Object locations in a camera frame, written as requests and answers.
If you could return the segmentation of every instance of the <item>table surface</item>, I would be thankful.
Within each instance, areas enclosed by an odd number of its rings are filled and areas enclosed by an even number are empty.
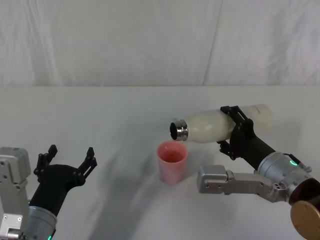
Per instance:
[[[31,169],[56,144],[53,164],[78,167],[93,147],[98,167],[72,189],[58,215],[56,240],[302,239],[290,206],[255,195],[200,194],[197,170],[231,161],[216,143],[186,142],[185,180],[159,180],[155,150],[170,139],[172,119],[225,105],[267,104],[275,126],[261,138],[292,153],[320,179],[320,87],[0,87],[0,146],[26,148]],[[28,178],[29,198],[38,186]]]

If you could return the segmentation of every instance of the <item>plastic cup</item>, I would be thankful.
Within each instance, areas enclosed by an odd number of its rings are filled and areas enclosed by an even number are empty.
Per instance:
[[[188,150],[179,141],[165,141],[157,148],[160,177],[166,184],[174,185],[184,178]]]

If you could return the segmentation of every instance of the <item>green led light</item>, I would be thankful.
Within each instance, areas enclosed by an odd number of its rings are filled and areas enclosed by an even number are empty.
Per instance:
[[[292,165],[298,166],[298,164],[296,164],[293,160],[291,160],[290,163],[291,163]]]

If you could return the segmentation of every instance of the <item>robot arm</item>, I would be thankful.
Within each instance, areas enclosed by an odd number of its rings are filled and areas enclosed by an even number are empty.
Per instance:
[[[254,132],[254,123],[238,106],[220,110],[235,122],[229,143],[219,141],[220,152],[232,160],[243,158],[254,173],[233,173],[221,165],[203,166],[197,177],[200,193],[256,194],[269,202],[285,201],[295,229],[306,239],[320,239],[320,183],[292,154],[275,151]]]
[[[56,146],[52,145],[48,153],[39,154],[34,174],[40,184],[29,203],[25,188],[27,176],[31,173],[27,151],[23,148],[0,148],[0,193],[4,212],[0,239],[52,239],[58,213],[69,190],[84,185],[97,166],[92,147],[78,168],[50,165],[57,152]]]

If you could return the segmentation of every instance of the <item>white curtain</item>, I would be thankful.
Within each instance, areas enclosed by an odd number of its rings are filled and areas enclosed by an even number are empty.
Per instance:
[[[320,0],[0,0],[0,85],[320,84]]]

